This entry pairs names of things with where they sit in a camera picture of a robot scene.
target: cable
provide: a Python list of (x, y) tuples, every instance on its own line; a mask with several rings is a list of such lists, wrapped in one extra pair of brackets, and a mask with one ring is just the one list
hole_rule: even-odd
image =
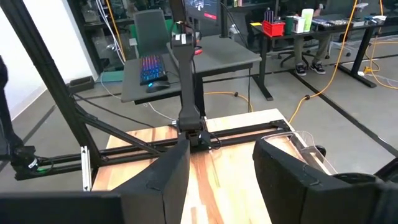
[(244, 40), (244, 38), (243, 38), (243, 36), (242, 36), (242, 33), (241, 33), (241, 31), (239, 30), (239, 27), (238, 27), (237, 23), (235, 22), (234, 17), (232, 16), (232, 14), (231, 14), (231, 12), (229, 11), (228, 7), (227, 7), (224, 3), (222, 3), (222, 2), (221, 2), (221, 5), (225, 8), (225, 11), (226, 11), (226, 13), (227, 13), (227, 15), (228, 15), (230, 21), (231, 21), (233, 24), (235, 24), (235, 29), (238, 30), (238, 34), (239, 34), (239, 36), (240, 36), (242, 42), (245, 44), (245, 46), (246, 46), (246, 48), (247, 48), (247, 47), (248, 47), (248, 44), (247, 44), (246, 41)]
[[(369, 75), (369, 74), (365, 74), (364, 76), (373, 77), (372, 74), (370, 74), (370, 75)], [(387, 83), (388, 83), (390, 86), (393, 86), (393, 87), (396, 87), (396, 86), (394, 86), (393, 84), (391, 84), (390, 81), (392, 81), (392, 82), (398, 82), (398, 80), (394, 80), (394, 79), (391, 79), (391, 78), (387, 78), (387, 77), (384, 77), (384, 76), (382, 76), (382, 75), (374, 75), (374, 76), (376, 76), (376, 77), (378, 77), (378, 78), (381, 78), (381, 79), (387, 80)]]
[(215, 136), (213, 133), (210, 133), (210, 136), (213, 136), (217, 140), (217, 143), (218, 143), (218, 146), (216, 146), (216, 147), (212, 146), (212, 149), (214, 149), (214, 150), (220, 149), (222, 147), (222, 143), (221, 143), (220, 139), (217, 136)]
[(302, 105), (302, 103), (303, 103), (304, 100), (309, 100), (309, 99), (311, 99), (311, 98), (314, 98), (314, 97), (316, 97), (316, 96), (322, 94), (325, 90), (327, 90), (327, 88), (329, 88), (329, 86), (330, 86), (331, 83), (333, 82), (333, 79), (335, 78), (335, 75), (336, 75), (336, 72), (337, 72), (337, 69), (338, 69), (338, 66), (337, 66), (337, 65), (340, 63), (341, 55), (343, 54), (344, 45), (345, 45), (345, 43), (346, 43), (345, 40), (346, 40), (348, 31), (349, 31), (349, 27), (350, 27), (351, 21), (353, 20), (353, 17), (354, 17), (354, 12), (355, 12), (355, 9), (356, 9), (355, 6), (356, 6), (356, 3), (357, 3), (357, 2), (358, 2), (358, 0), (355, 0), (355, 1), (354, 1), (354, 7), (353, 7), (353, 10), (351, 11), (351, 15), (350, 15), (350, 17), (349, 17), (349, 20), (348, 20), (348, 23), (347, 23), (347, 26), (346, 26), (346, 30), (345, 30), (344, 37), (343, 37), (343, 42), (341, 43), (340, 53), (339, 53), (339, 55), (338, 55), (337, 62), (336, 62), (336, 66), (335, 66), (335, 70), (334, 70), (334, 72), (333, 72), (333, 74), (332, 74), (332, 76), (331, 76), (331, 78), (330, 78), (330, 81), (329, 81), (328, 84), (327, 84), (321, 91), (319, 91), (318, 93), (316, 93), (316, 94), (314, 94), (314, 95), (305, 95), (305, 96), (300, 100), (300, 102), (298, 103), (298, 105), (297, 105), (297, 107), (296, 107), (296, 110), (294, 111), (292, 117), (291, 117), (290, 120), (289, 120), (290, 123), (293, 121), (294, 117), (296, 116), (297, 112), (299, 111), (299, 109), (300, 109), (300, 107), (301, 107), (301, 105)]
[[(384, 15), (382, 0), (380, 0), (380, 13), (381, 13), (382, 16)], [(374, 42), (373, 42), (374, 46), (373, 46), (373, 50), (372, 50), (372, 56), (371, 56), (371, 58), (370, 58), (370, 71), (371, 71), (371, 73), (372, 73), (374, 79), (378, 82), (378, 84), (380, 84), (380, 85), (382, 85), (382, 86), (384, 86), (384, 87), (393, 89), (393, 90), (398, 90), (398, 87), (395, 87), (395, 86), (392, 86), (392, 85), (386, 85), (386, 84), (384, 84), (384, 83), (381, 83), (381, 82), (379, 81), (379, 79), (377, 78), (377, 76), (374, 74), (374, 72), (380, 71), (380, 66), (379, 66), (378, 64), (376, 64), (375, 62), (373, 62), (374, 53), (375, 53), (375, 51), (376, 51), (376, 45), (377, 45), (377, 44), (393, 44), (393, 43), (396, 43), (396, 42), (380, 42), (380, 43), (378, 43), (378, 42), (377, 42), (377, 37), (378, 37), (378, 34), (377, 34), (376, 37), (374, 38)], [(372, 69), (372, 64), (377, 65), (378, 70), (373, 70), (373, 69)]]
[(109, 29), (109, 31), (110, 31), (110, 33), (111, 33), (111, 35), (112, 35), (113, 42), (114, 42), (115, 47), (116, 47), (116, 53), (117, 53), (117, 55), (118, 55), (120, 61), (121, 61), (122, 64), (124, 65), (124, 60), (123, 60), (122, 56), (120, 55), (121, 50), (120, 50), (119, 43), (117, 42), (116, 37), (115, 37), (115, 35), (114, 35), (114, 33), (113, 33), (113, 30), (112, 30), (112, 28), (111, 28), (111, 25), (109, 24), (109, 22), (108, 22), (108, 20), (107, 20), (107, 18), (106, 18), (105, 11), (104, 11), (104, 7), (102, 6), (102, 3), (101, 3), (100, 0), (96, 0), (96, 3), (97, 3), (97, 7), (98, 7), (99, 14), (100, 14), (101, 17), (103, 18), (104, 23), (106, 24), (106, 26), (108, 27), (108, 29)]
[(126, 57), (125, 57), (125, 55), (124, 55), (124, 50), (123, 50), (123, 44), (122, 44), (122, 41), (121, 41), (121, 39), (120, 39), (118, 27), (117, 27), (116, 22), (115, 22), (115, 20), (114, 20), (113, 12), (112, 12), (112, 7), (111, 7), (111, 5), (110, 5), (110, 3), (109, 3), (109, 0), (106, 0), (106, 5), (108, 6), (108, 10), (109, 10), (109, 14), (111, 15), (111, 20), (112, 20), (112, 23), (113, 23), (113, 27), (114, 27), (114, 29), (115, 29), (115, 31), (116, 31), (116, 35), (117, 35), (118, 40), (119, 40), (119, 45), (120, 45), (120, 49), (121, 49), (121, 53), (122, 53), (122, 58), (123, 58), (124, 61), (126, 61)]
[(169, 119), (169, 120), (171, 120), (171, 121), (175, 121), (175, 119), (173, 119), (173, 118), (171, 118), (171, 117), (169, 117), (169, 116), (167, 116), (167, 115), (164, 115), (164, 114), (162, 114), (161, 112), (157, 111), (157, 110), (152, 106), (151, 103), (144, 103), (144, 106), (145, 106), (145, 107), (148, 107), (148, 105), (152, 108), (153, 111), (155, 111), (155, 113), (157, 113), (157, 114), (161, 115), (162, 117), (167, 118), (167, 119)]
[(111, 93), (111, 92), (105, 87), (104, 83), (102, 82), (102, 76), (103, 76), (103, 75), (104, 75), (104, 74), (101, 74), (101, 75), (99, 76), (99, 82), (101, 82), (102, 87), (104, 87), (104, 89), (105, 89), (111, 96), (113, 96), (113, 97), (115, 97), (115, 98), (121, 100), (122, 98), (120, 98), (120, 97), (114, 95), (113, 93)]
[(197, 74), (197, 66), (195, 65), (195, 61), (193, 60), (193, 56), (192, 56), (192, 66), (193, 66), (193, 78), (195, 79), (195, 85), (193, 86), (193, 92), (195, 92), (195, 90), (197, 89), (197, 78), (196, 78), (196, 74)]
[(377, 66), (377, 70), (373, 70), (374, 72), (379, 72), (380, 71), (380, 65), (378, 65), (375, 61), (374, 61), (374, 59), (371, 59), (370, 57), (369, 57), (369, 55), (368, 55), (368, 50), (369, 50), (369, 47), (371, 46), (371, 45), (377, 45), (377, 44), (398, 44), (398, 42), (397, 41), (385, 41), (385, 42), (376, 42), (376, 43), (373, 43), (373, 44), (369, 44), (368, 45), (368, 47), (366, 48), (366, 50), (365, 50), (365, 56), (366, 56), (366, 58), (367, 59), (369, 59), (369, 61), (371, 61), (375, 66)]
[[(231, 11), (229, 11), (228, 7), (224, 3), (221, 2), (221, 5), (225, 8), (230, 21), (235, 25), (235, 29), (238, 30), (239, 37), (241, 38), (241, 40), (244, 43), (245, 47), (248, 49), (249, 48), (248, 43), (245, 41), (244, 37), (242, 36), (241, 30), (239, 29), (237, 23), (235, 22)], [(251, 75), (251, 68), (249, 68), (249, 76), (248, 76), (248, 99), (247, 99), (247, 101), (248, 101), (248, 111), (249, 112), (253, 112), (254, 111), (253, 110), (253, 106), (252, 106), (252, 104), (250, 102), (250, 79), (251, 79), (250, 75)]]
[(249, 84), (248, 84), (248, 112), (253, 112), (252, 106), (251, 106), (251, 102), (250, 102), (250, 77), (251, 75), (251, 68), (249, 68)]
[(84, 99), (82, 96), (80, 96), (80, 95), (78, 95), (78, 94), (76, 94), (76, 93), (73, 93), (73, 95), (76, 96), (77, 98), (83, 100), (84, 102), (86, 102), (86, 103), (88, 103), (88, 104), (90, 104), (90, 105), (92, 105), (92, 106), (95, 106), (95, 107), (97, 107), (97, 108), (99, 108), (99, 109), (101, 109), (101, 110), (105, 110), (106, 112), (109, 112), (109, 113), (111, 113), (111, 114), (113, 114), (113, 115), (119, 116), (119, 117), (124, 118), (124, 119), (128, 119), (128, 120), (133, 121), (133, 122), (135, 122), (135, 123), (139, 123), (139, 124), (148, 126), (148, 127), (150, 127), (150, 128), (154, 128), (154, 126), (152, 126), (152, 125), (150, 125), (150, 124), (143, 123), (143, 122), (141, 122), (141, 121), (137, 121), (137, 120), (135, 120), (135, 119), (129, 118), (129, 117), (127, 117), (127, 116), (124, 116), (124, 115), (118, 114), (118, 113), (116, 113), (116, 112), (113, 112), (113, 111), (111, 111), (111, 110), (109, 110), (109, 109), (106, 109), (106, 108), (104, 108), (104, 107), (102, 107), (102, 106), (100, 106), (100, 105), (97, 105), (97, 104), (91, 102), (90, 100)]
[(40, 157), (40, 156), (36, 156), (36, 159), (38, 160), (48, 160), (51, 162), (51, 166), (48, 169), (37, 169), (37, 171), (35, 172), (31, 172), (31, 174), (33, 175), (44, 175), (48, 172), (50, 172), (53, 168), (54, 168), (54, 160), (47, 158), (47, 157)]
[(235, 97), (240, 97), (240, 98), (246, 100), (246, 102), (250, 105), (250, 111), (249, 112), (253, 112), (254, 111), (253, 105), (249, 102), (249, 100), (245, 96), (239, 95), (238, 92), (214, 91), (214, 92), (205, 93), (205, 95), (216, 95), (216, 94), (224, 94), (224, 95), (232, 95), (232, 96), (235, 96)]

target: black bracket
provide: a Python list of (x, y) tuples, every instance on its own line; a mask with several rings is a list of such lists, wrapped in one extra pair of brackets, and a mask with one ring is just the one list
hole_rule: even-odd
[(276, 121), (271, 121), (270, 122), (271, 125), (273, 125), (275, 128), (278, 129), (283, 129), (283, 130), (290, 130), (289, 125), (282, 119), (280, 120), (276, 120)]

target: black cable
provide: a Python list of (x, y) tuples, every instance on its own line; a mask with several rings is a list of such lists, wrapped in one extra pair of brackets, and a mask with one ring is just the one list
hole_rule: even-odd
[(193, 78), (195, 79), (195, 86), (193, 86), (193, 92), (195, 92), (196, 88), (197, 88), (197, 67), (195, 65), (195, 61), (193, 60), (193, 56), (192, 56), (192, 65), (193, 65)]
[(220, 149), (220, 148), (221, 148), (221, 141), (220, 141), (220, 139), (219, 139), (217, 136), (215, 136), (213, 133), (210, 133), (210, 136), (213, 136), (215, 139), (217, 139), (217, 143), (218, 143), (218, 146), (217, 146), (217, 147), (213, 147), (213, 146), (212, 146), (212, 148), (213, 148), (213, 149)]
[(111, 113), (111, 114), (113, 114), (113, 115), (119, 116), (119, 117), (124, 118), (124, 119), (128, 119), (128, 120), (133, 121), (133, 122), (135, 122), (135, 123), (139, 123), (139, 124), (148, 126), (148, 127), (150, 127), (150, 128), (154, 128), (154, 126), (152, 126), (152, 125), (150, 125), (150, 124), (143, 123), (143, 122), (141, 122), (141, 121), (137, 121), (137, 120), (132, 119), (132, 118), (129, 118), (129, 117), (127, 117), (127, 116), (123, 116), (123, 115), (121, 115), (121, 114), (118, 114), (118, 113), (116, 113), (116, 112), (113, 112), (113, 111), (111, 111), (111, 110), (109, 110), (109, 109), (103, 108), (103, 107), (100, 106), (100, 105), (97, 105), (97, 104), (95, 104), (95, 103), (93, 103), (93, 102), (91, 102), (91, 101), (89, 101), (89, 100), (84, 99), (82, 96), (77, 95), (76, 93), (74, 93), (73, 95), (76, 96), (77, 98), (83, 100), (84, 102), (86, 102), (86, 103), (88, 103), (88, 104), (90, 104), (90, 105), (92, 105), (92, 106), (95, 106), (95, 107), (97, 107), (97, 108), (99, 108), (99, 109), (101, 109), (101, 110), (105, 110), (106, 112), (109, 112), (109, 113)]
[(236, 22), (235, 22), (235, 20), (234, 20), (234, 17), (232, 16), (231, 12), (229, 11), (228, 7), (226, 7), (226, 5), (225, 5), (224, 3), (222, 3), (222, 2), (221, 2), (221, 5), (225, 8), (226, 13), (227, 13), (229, 19), (231, 20), (231, 22), (232, 22), (233, 24), (235, 24), (235, 28), (238, 30), (238, 34), (239, 34), (239, 36), (240, 36), (242, 42), (244, 43), (244, 45), (246, 46), (246, 48), (248, 48), (248, 44), (247, 44), (246, 41), (244, 40), (244, 38), (243, 38), (243, 36), (242, 36), (242, 33), (241, 33), (241, 31), (240, 31), (238, 25), (236, 24)]
[(46, 173), (48, 173), (48, 172), (50, 172), (53, 168), (54, 168), (54, 161), (52, 160), (52, 159), (50, 159), (50, 158), (46, 158), (46, 157), (40, 157), (40, 156), (36, 156), (36, 159), (38, 160), (37, 161), (37, 163), (38, 164), (40, 164), (40, 160), (48, 160), (48, 161), (50, 161), (51, 162), (51, 166), (50, 166), (50, 168), (48, 168), (48, 169), (45, 169), (44, 171), (32, 171), (32, 172), (30, 172), (30, 174), (32, 174), (32, 175), (34, 175), (34, 176), (41, 176), (41, 175), (44, 175), (44, 174), (46, 174)]
[[(235, 24), (235, 29), (238, 30), (238, 34), (239, 34), (242, 42), (245, 44), (246, 48), (248, 49), (249, 48), (248, 43), (246, 43), (246, 41), (244, 40), (244, 38), (242, 36), (242, 33), (241, 33), (241, 30), (239, 29), (238, 25), (236, 24), (236, 22), (234, 20), (234, 17), (232, 16), (232, 14), (229, 11), (228, 7), (226, 7), (226, 5), (224, 3), (222, 3), (222, 2), (221, 2), (221, 5), (225, 8), (229, 19), (232, 21), (233, 24)], [(251, 74), (251, 68), (249, 68), (249, 81), (248, 81), (248, 111), (252, 112), (251, 111), (251, 107), (250, 107), (250, 74)]]
[(251, 74), (251, 68), (249, 68), (249, 84), (248, 84), (248, 111), (249, 111), (249, 112), (253, 112), (253, 111), (251, 111), (251, 107), (250, 107), (250, 74)]

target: white wall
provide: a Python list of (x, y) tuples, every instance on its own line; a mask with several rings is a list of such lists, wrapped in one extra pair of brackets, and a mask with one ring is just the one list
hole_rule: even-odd
[[(66, 0), (24, 2), (62, 78), (66, 82), (89, 75), (97, 78)], [(0, 54), (9, 70), (6, 96), (11, 116), (15, 118), (45, 90), (45, 86), (2, 10), (0, 30)]]

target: desk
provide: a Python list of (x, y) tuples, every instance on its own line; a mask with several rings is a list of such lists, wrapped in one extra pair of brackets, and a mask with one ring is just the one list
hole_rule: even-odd
[[(220, 131), (278, 119), (285, 118), (279, 110), (272, 109), (208, 119), (206, 123), (209, 131)], [(131, 131), (129, 134), (144, 141), (177, 137), (177, 132), (168, 126)], [(291, 144), (281, 139), (274, 141), (272, 143), (283, 151), (302, 159)], [(111, 136), (107, 147), (119, 146), (127, 146), (127, 143)], [(222, 147), (212, 153), (207, 151), (191, 155), (181, 223), (271, 223), (254, 172), (253, 149), (254, 142), (249, 142)], [(93, 190), (112, 190), (153, 161), (149, 159), (100, 167)]]
[[(371, 40), (371, 37), (374, 33), (375, 28), (378, 27), (383, 27), (384, 25), (382, 24), (378, 24), (378, 25), (364, 25), (364, 26), (358, 26), (358, 27), (353, 27), (350, 29), (350, 31), (353, 30), (365, 30), (365, 33), (363, 35), (362, 41), (361, 41), (361, 45), (359, 46), (358, 49), (358, 53), (356, 54), (356, 58), (353, 64), (353, 67), (351, 70), (349, 70), (348, 68), (344, 67), (342, 65), (342, 63), (339, 63), (338, 68), (348, 74), (349, 76), (355, 78), (356, 80), (360, 81), (361, 83), (363, 83), (364, 85), (370, 87), (370, 88), (374, 88), (376, 87), (376, 84), (374, 84), (373, 82), (367, 80), (366, 78), (358, 75), (358, 70), (359, 70), (359, 66), (362, 63), (366, 48), (369, 45), (369, 41)], [(260, 68), (259, 68), (259, 74), (253, 76), (254, 81), (256, 82), (257, 86), (260, 88), (262, 94), (266, 97), (267, 100), (273, 100), (272, 95), (269, 93), (269, 91), (267, 90), (266, 86), (265, 86), (265, 72), (266, 72), (266, 54), (269, 51), (269, 46), (271, 46), (270, 42), (272, 40), (282, 40), (282, 39), (296, 39), (296, 38), (304, 38), (307, 36), (317, 36), (317, 35), (328, 35), (328, 34), (334, 34), (334, 33), (342, 33), (345, 31), (345, 27), (344, 29), (333, 29), (333, 30), (324, 30), (324, 31), (310, 31), (310, 32), (304, 32), (304, 33), (300, 33), (300, 34), (295, 34), (292, 33), (290, 35), (283, 35), (283, 36), (279, 36), (279, 37), (269, 37), (267, 34), (264, 33), (262, 26), (253, 26), (253, 28), (255, 28), (257, 31), (263, 33), (263, 38), (262, 38), (262, 47), (261, 47), (261, 63), (260, 63)]]
[[(218, 35), (202, 38), (200, 45), (203, 53), (194, 57), (196, 65), (195, 103), (202, 116), (205, 116), (203, 99), (203, 77), (235, 72), (251, 68), (254, 62), (261, 61), (260, 56), (239, 45), (229, 38), (219, 38)], [(162, 55), (165, 69), (169, 72), (169, 82), (177, 82), (178, 69), (170, 54)], [(181, 93), (180, 83), (171, 84), (171, 87), (155, 93), (146, 93), (147, 86), (139, 85), (140, 60), (128, 60), (124, 66), (124, 80), (121, 95), (122, 102), (134, 101), (135, 104), (161, 100)]]

